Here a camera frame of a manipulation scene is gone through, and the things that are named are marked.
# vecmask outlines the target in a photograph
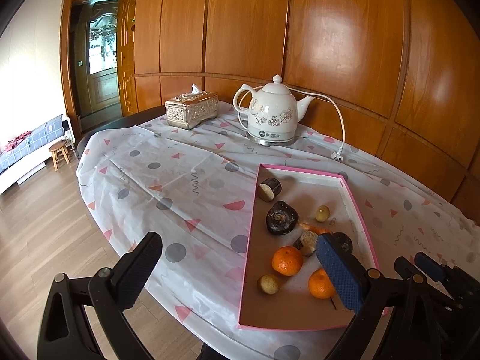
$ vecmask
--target kettle lid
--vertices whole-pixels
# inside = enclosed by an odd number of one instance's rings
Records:
[[[275,93],[276,95],[289,95],[291,94],[290,89],[286,85],[283,85],[282,78],[277,74],[273,77],[273,82],[269,82],[263,86],[262,90],[268,93]]]

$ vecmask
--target tablecloth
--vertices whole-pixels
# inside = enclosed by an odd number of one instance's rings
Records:
[[[237,327],[260,163],[342,174],[385,276],[398,277],[393,270],[398,256],[413,261],[424,251],[480,278],[480,228],[460,210],[353,146],[345,145],[339,163],[330,159],[340,144],[336,139],[302,125],[296,135],[290,147],[252,143],[233,107],[220,103],[219,117],[193,130],[171,127],[161,116],[99,132],[78,165],[82,198],[115,251],[123,255],[147,232],[159,233],[163,256],[145,287],[191,332],[232,360],[322,359],[342,333]],[[328,226],[335,230],[335,218]]]

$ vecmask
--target white wall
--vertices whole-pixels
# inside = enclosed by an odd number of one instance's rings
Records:
[[[0,146],[65,113],[60,77],[63,0],[26,0],[0,38]]]

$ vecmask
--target white bed frame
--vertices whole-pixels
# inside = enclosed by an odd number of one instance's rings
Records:
[[[6,171],[0,174],[0,195],[5,192],[11,185],[18,183],[20,185],[30,176],[37,173],[40,169],[45,167],[45,161],[51,158],[52,153],[49,152],[49,148],[55,142],[62,140],[65,136],[69,136],[72,140],[72,144],[75,143],[75,137],[72,133],[71,122],[68,116],[63,115],[62,121],[68,121],[69,129],[65,131],[65,134],[59,138],[56,138],[52,142],[43,145],[37,150],[31,152],[19,161],[14,163]]]

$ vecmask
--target pink box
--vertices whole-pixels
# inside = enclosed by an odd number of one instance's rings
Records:
[[[331,300],[317,299],[308,291],[310,275],[321,268],[315,254],[304,258],[303,267],[295,276],[282,276],[271,266],[273,253],[282,246],[293,245],[303,229],[297,225],[289,234],[272,235],[266,228],[268,210],[276,201],[283,200],[298,212],[299,222],[347,234],[353,242],[353,255],[360,263],[366,269],[378,268],[370,236],[347,183],[341,175],[260,164],[257,185],[270,177],[280,181],[282,192],[273,202],[255,198],[253,203],[239,328],[314,331],[347,326],[354,312],[345,308],[338,295]],[[315,221],[315,212],[321,205],[330,208],[330,218],[324,223]],[[267,274],[275,274],[281,283],[274,295],[257,288],[257,280]]]

